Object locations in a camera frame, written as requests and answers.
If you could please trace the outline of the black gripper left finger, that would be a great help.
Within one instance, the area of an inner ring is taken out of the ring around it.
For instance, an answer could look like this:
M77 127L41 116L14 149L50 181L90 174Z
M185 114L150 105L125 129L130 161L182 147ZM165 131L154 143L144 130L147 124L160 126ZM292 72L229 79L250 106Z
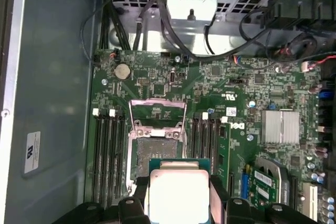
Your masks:
M133 196L121 199L117 205L105 209L99 203L85 202L54 223L150 223L144 211L148 185L148 177L139 177Z

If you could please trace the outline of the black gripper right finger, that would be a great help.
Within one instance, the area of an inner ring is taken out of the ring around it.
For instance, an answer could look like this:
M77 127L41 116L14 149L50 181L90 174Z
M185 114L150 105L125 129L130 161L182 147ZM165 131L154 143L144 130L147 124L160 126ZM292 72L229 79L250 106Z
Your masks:
M242 198L230 197L220 178L209 179L209 211L211 223L315 223L287 205L275 203L261 211Z

